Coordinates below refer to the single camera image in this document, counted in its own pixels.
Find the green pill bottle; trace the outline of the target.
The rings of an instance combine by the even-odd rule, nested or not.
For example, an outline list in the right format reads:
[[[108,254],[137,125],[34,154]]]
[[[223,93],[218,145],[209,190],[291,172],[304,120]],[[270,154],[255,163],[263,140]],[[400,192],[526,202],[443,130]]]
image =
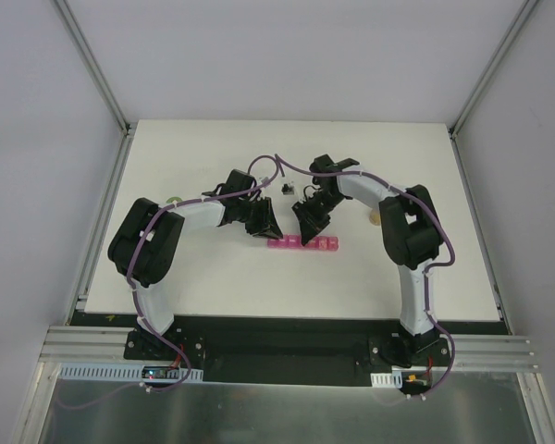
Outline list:
[[[169,198],[166,200],[166,205],[172,205],[173,207],[178,207],[183,203],[183,200],[179,197]]]

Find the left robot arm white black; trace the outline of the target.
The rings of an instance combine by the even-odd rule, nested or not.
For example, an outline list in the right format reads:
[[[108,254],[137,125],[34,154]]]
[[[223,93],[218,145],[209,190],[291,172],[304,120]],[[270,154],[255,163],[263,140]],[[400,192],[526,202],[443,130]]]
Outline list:
[[[149,333],[144,347],[155,359],[168,359],[177,348],[176,336],[168,331],[174,322],[169,290],[161,281],[172,267],[180,237],[233,222],[242,223],[255,238],[283,238],[271,199],[261,195],[252,175],[238,169],[197,199],[164,205],[136,200],[111,240],[107,257],[129,284],[138,324]]]

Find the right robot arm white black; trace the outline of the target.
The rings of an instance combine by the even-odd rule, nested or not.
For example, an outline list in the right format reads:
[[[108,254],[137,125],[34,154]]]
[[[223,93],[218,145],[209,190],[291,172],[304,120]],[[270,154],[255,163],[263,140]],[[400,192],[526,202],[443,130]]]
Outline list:
[[[327,154],[314,160],[310,172],[318,190],[292,206],[301,245],[309,244],[328,226],[330,213],[345,199],[377,211],[384,248],[398,267],[401,283],[399,332],[379,347],[379,356],[402,368],[420,364],[439,339],[427,274],[443,242],[427,188],[392,187],[366,176],[357,161],[347,158],[336,163]]]

